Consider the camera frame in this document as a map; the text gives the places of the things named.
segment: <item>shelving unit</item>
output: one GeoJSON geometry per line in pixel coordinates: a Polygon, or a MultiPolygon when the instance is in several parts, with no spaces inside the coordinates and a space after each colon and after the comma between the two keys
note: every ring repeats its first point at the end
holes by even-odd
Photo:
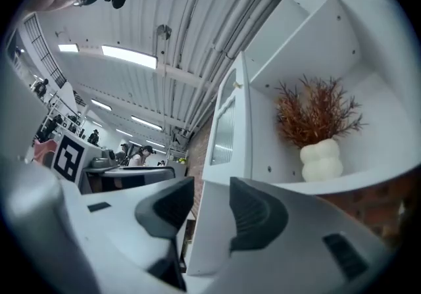
{"type": "Polygon", "coordinates": [[[311,0],[310,6],[319,8],[250,80],[252,179],[281,187],[301,182],[286,187],[311,194],[374,185],[421,161],[421,61],[399,5],[395,0],[319,1],[311,0]],[[274,85],[282,81],[294,87],[303,74],[342,78],[349,95],[362,103],[368,123],[361,133],[339,139],[342,177],[316,185],[302,182],[299,151],[279,138],[274,125],[274,85]]]}
{"type": "Polygon", "coordinates": [[[282,0],[219,88],[189,275],[214,274],[229,259],[231,176],[325,195],[375,185],[419,165],[420,55],[396,0],[282,0]],[[276,88],[280,81],[293,88],[303,74],[341,78],[367,123],[339,139],[343,175],[324,182],[303,181],[299,150],[276,131],[276,88]],[[229,122],[221,130],[222,119],[229,122]],[[221,146],[229,155],[211,164],[221,146]]]}

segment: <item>metal railing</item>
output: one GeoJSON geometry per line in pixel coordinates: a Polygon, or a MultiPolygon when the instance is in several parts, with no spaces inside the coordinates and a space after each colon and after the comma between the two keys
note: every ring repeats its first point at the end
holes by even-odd
{"type": "Polygon", "coordinates": [[[47,44],[42,36],[41,29],[37,21],[37,17],[33,14],[29,17],[25,23],[26,31],[30,37],[31,43],[34,46],[36,53],[38,54],[41,62],[44,64],[50,76],[54,79],[56,84],[61,88],[66,82],[66,78],[60,71],[53,57],[51,56],[47,44]]]}

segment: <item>window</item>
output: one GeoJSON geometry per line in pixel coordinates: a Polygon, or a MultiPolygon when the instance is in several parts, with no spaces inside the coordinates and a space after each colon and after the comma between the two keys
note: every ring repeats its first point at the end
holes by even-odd
{"type": "Polygon", "coordinates": [[[210,165],[231,161],[234,140],[234,111],[235,100],[219,116],[210,165]]]}

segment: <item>ceiling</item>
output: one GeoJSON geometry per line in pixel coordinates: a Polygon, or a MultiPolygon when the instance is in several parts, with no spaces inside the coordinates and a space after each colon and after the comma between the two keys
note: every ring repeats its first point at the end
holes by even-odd
{"type": "MultiPolygon", "coordinates": [[[[244,8],[226,47],[233,42],[238,29],[259,1],[252,0],[244,8]]],[[[272,0],[263,16],[267,17],[279,1],[272,0]]],[[[226,51],[221,52],[209,77],[203,77],[204,68],[238,2],[127,0],[121,9],[115,10],[110,3],[98,0],[87,7],[38,13],[37,19],[61,72],[105,123],[138,138],[169,144],[171,131],[185,129],[200,112],[199,104],[226,51]],[[157,27],[161,24],[172,30],[168,41],[157,35],[157,27]],[[60,52],[58,44],[64,43],[77,43],[80,52],[60,52]],[[105,57],[101,45],[154,55],[161,71],[105,57]],[[203,89],[197,92],[202,80],[203,89]],[[191,106],[196,95],[197,104],[191,106]],[[91,99],[110,105],[112,112],[92,105],[91,99]],[[131,115],[158,124],[163,131],[133,122],[131,115]]],[[[247,36],[248,41],[261,24],[262,20],[256,23],[247,36]]]]}

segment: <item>person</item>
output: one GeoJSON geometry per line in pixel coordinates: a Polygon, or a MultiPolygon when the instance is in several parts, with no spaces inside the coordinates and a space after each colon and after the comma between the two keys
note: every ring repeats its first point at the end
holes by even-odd
{"type": "Polygon", "coordinates": [[[87,142],[93,145],[98,145],[99,136],[98,136],[98,130],[94,130],[91,135],[87,138],[87,142]]]}
{"type": "Polygon", "coordinates": [[[51,133],[57,128],[57,125],[62,124],[63,119],[61,118],[61,115],[58,114],[53,117],[52,121],[48,123],[47,127],[44,129],[44,131],[41,133],[41,136],[39,137],[40,142],[46,142],[49,140],[51,133]]]}
{"type": "Polygon", "coordinates": [[[120,146],[121,146],[121,151],[116,153],[116,161],[119,163],[122,162],[126,158],[127,152],[129,149],[129,146],[127,143],[123,143],[120,146]]]}
{"type": "Polygon", "coordinates": [[[140,147],[137,153],[129,160],[129,166],[143,166],[151,154],[153,154],[153,149],[150,145],[140,147]]]}
{"type": "Polygon", "coordinates": [[[37,82],[34,86],[34,93],[42,99],[45,93],[47,92],[47,85],[48,85],[48,79],[44,79],[43,82],[37,82]]]}

